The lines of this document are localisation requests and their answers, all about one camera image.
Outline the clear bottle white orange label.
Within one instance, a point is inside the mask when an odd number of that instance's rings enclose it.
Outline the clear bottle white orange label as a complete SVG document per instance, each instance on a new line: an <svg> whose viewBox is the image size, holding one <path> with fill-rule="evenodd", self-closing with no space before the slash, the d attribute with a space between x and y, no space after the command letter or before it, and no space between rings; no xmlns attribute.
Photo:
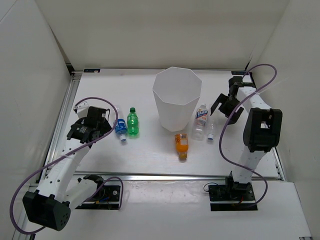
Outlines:
<svg viewBox="0 0 320 240"><path fill-rule="evenodd" d="M207 105L201 104L196 112L192 127L192 138L197 141L201 141L204 137L205 126L208 120L208 108Z"/></svg>

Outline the clear bottle blue label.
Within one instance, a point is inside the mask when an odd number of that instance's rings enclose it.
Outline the clear bottle blue label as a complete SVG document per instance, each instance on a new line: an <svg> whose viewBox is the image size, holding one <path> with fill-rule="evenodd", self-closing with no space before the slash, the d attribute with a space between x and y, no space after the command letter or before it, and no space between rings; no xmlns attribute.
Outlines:
<svg viewBox="0 0 320 240"><path fill-rule="evenodd" d="M118 115L117 120L114 121L116 123L115 134L124 143L127 140L127 124L121 107L116 105L115 108Z"/></svg>

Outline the small clear water bottle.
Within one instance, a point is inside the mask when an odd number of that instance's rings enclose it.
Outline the small clear water bottle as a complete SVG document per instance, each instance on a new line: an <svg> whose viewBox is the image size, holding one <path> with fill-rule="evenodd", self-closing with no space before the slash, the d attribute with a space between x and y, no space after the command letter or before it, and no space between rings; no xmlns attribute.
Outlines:
<svg viewBox="0 0 320 240"><path fill-rule="evenodd" d="M208 141L214 140L215 131L216 131L215 121L210 118L207 122L207 140Z"/></svg>

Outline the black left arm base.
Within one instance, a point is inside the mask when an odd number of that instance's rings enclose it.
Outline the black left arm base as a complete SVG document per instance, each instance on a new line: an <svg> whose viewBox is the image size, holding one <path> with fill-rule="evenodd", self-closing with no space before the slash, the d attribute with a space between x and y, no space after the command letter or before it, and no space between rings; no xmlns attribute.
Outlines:
<svg viewBox="0 0 320 240"><path fill-rule="evenodd" d="M123 204L124 183L118 176L104 180L98 177L85 177L97 184L96 192L76 207L77 210L120 210Z"/></svg>

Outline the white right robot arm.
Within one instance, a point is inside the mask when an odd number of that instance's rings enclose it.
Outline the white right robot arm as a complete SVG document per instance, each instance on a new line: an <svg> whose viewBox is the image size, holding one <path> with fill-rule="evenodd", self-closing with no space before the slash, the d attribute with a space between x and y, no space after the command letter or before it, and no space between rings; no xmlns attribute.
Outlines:
<svg viewBox="0 0 320 240"><path fill-rule="evenodd" d="M257 94L246 99L256 88L252 82L243 82L241 76L230 78L228 86L228 95L221 93L210 107L210 113L218 109L230 119L227 124L233 125L243 111L248 112L242 137L244 149L224 188L226 197L236 200L249 189L260 160L279 144L283 113L271 108Z"/></svg>

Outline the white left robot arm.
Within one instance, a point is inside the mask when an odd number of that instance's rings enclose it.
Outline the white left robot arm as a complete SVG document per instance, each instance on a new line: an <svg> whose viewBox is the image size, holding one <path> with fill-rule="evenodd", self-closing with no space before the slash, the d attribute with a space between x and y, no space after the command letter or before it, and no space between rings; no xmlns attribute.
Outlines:
<svg viewBox="0 0 320 240"><path fill-rule="evenodd" d="M91 197L100 200L105 194L104 179L98 175L86 175L76 186L68 185L91 147L87 143L96 140L112 128L106 119L105 108L81 107L76 111L79 119L71 125L62 149L63 159L54 164L47 177L34 192L27 191L22 202L28 220L32 223L61 231L69 221L71 212Z"/></svg>

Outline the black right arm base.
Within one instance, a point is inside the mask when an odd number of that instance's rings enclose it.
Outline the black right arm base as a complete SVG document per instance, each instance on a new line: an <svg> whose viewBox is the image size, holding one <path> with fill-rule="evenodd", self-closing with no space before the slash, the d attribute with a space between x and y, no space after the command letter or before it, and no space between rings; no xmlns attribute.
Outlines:
<svg viewBox="0 0 320 240"><path fill-rule="evenodd" d="M238 184L231 177L224 184L209 182L203 186L209 194L211 212L257 211L256 198L251 183Z"/></svg>

